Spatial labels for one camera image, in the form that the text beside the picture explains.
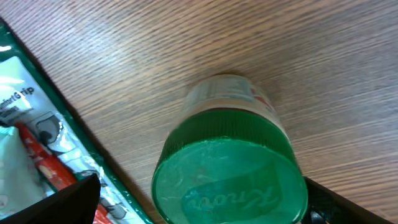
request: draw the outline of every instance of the knorr logo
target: knorr logo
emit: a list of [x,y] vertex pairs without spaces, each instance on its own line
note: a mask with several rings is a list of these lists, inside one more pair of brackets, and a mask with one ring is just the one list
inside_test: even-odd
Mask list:
[[212,182],[189,190],[182,209],[190,223],[222,223],[266,215],[282,200],[275,167]]

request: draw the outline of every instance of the wood grain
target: wood grain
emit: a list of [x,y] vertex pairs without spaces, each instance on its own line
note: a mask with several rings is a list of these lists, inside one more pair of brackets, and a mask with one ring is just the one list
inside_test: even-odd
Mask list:
[[269,94],[305,175],[398,223],[398,1],[7,0],[0,15],[156,222],[170,123],[190,86],[232,72]]

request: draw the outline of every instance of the green cap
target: green cap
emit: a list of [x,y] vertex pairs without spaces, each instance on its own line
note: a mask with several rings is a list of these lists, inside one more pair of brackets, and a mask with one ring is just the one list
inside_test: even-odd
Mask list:
[[186,119],[166,140],[152,181],[169,223],[295,223],[307,188],[285,134],[242,110]]

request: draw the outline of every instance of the red object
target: red object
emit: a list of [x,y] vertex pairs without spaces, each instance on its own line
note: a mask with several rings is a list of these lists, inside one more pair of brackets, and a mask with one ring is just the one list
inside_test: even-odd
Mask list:
[[[15,126],[19,129],[19,136],[36,168],[44,174],[57,190],[62,190],[77,182],[75,176],[73,176],[68,168],[66,168],[45,146],[39,143],[24,124],[17,123]],[[98,204],[97,210],[95,211],[94,223],[112,224],[112,222],[106,218],[106,214],[106,209],[101,204]]]

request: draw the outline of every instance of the light green packet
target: light green packet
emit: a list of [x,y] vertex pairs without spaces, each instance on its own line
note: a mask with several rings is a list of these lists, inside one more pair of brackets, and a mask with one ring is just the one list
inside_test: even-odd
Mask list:
[[152,223],[106,165],[60,94],[0,19],[0,121],[22,121],[78,178],[97,173],[100,203],[114,223]]

